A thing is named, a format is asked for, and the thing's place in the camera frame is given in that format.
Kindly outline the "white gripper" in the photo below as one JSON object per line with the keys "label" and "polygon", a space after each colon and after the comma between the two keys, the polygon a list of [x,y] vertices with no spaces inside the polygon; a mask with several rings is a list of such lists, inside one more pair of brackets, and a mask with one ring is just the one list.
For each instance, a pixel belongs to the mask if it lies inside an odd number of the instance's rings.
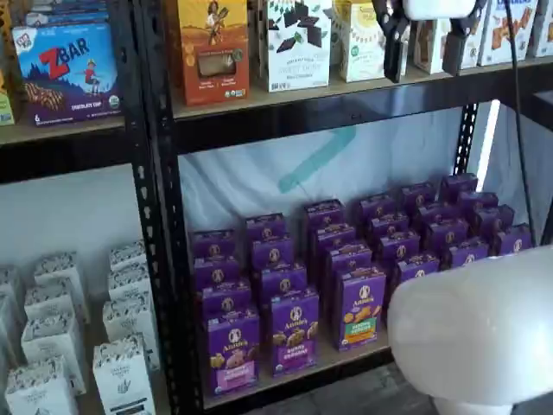
{"label": "white gripper", "polygon": [[377,21],[385,36],[385,78],[392,82],[401,79],[407,53],[402,37],[410,20],[451,19],[442,69],[456,76],[462,68],[474,67],[480,48],[480,19],[468,15],[475,4],[475,0],[373,0]]}

